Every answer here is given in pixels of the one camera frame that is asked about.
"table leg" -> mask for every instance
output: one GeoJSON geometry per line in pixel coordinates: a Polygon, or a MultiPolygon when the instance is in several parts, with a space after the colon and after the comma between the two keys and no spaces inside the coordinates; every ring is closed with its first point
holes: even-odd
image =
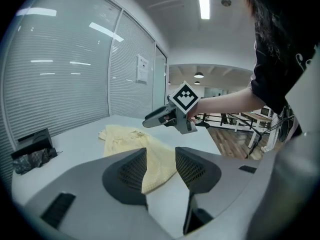
{"type": "Polygon", "coordinates": [[[237,132],[237,130],[238,130],[239,123],[240,123],[240,120],[239,120],[239,119],[237,119],[237,120],[236,120],[235,129],[234,129],[234,132],[235,132],[235,133],[236,133],[236,132],[237,132]]]}
{"type": "MultiPolygon", "coordinates": [[[[259,125],[260,125],[260,120],[257,120],[256,125],[255,125],[255,127],[254,127],[257,131],[259,131],[259,125]]],[[[250,143],[249,143],[249,145],[248,145],[248,148],[249,148],[249,149],[251,149],[252,144],[254,143],[256,136],[257,136],[257,133],[254,131],[253,134],[252,134],[250,143]]]]}

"window blinds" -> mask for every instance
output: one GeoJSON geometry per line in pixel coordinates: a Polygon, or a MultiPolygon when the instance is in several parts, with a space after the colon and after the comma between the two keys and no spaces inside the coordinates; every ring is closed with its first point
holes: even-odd
{"type": "Polygon", "coordinates": [[[125,12],[120,18],[110,64],[112,115],[144,118],[152,111],[155,41],[125,12]],[[147,83],[137,81],[138,55],[148,60],[147,83]]]}
{"type": "Polygon", "coordinates": [[[106,0],[37,0],[9,48],[4,101],[15,140],[109,115],[107,68],[120,9],[106,0]]]}

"yellow cloth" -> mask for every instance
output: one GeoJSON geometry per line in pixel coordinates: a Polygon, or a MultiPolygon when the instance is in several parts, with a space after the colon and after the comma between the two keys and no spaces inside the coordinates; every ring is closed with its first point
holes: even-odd
{"type": "Polygon", "coordinates": [[[104,157],[146,148],[147,170],[142,181],[143,194],[165,183],[177,171],[175,150],[138,128],[110,124],[98,136],[105,140],[104,157]]]}

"black slot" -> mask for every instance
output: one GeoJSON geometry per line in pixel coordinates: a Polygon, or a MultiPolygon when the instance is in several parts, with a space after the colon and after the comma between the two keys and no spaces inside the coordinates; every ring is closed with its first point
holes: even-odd
{"type": "Polygon", "coordinates": [[[251,167],[251,166],[248,166],[248,165],[242,165],[239,167],[239,170],[241,171],[245,171],[247,173],[250,173],[250,174],[254,174],[257,170],[257,168],[254,168],[254,167],[251,167]]]}
{"type": "Polygon", "coordinates": [[[70,193],[60,193],[43,213],[41,218],[53,228],[57,228],[75,200],[70,193]]]}

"human arm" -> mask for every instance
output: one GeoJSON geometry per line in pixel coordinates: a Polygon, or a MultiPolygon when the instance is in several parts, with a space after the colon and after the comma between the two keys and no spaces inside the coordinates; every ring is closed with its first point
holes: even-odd
{"type": "Polygon", "coordinates": [[[265,103],[253,94],[248,87],[231,94],[202,98],[188,113],[188,117],[196,114],[227,114],[250,112],[262,108],[265,103]]]}

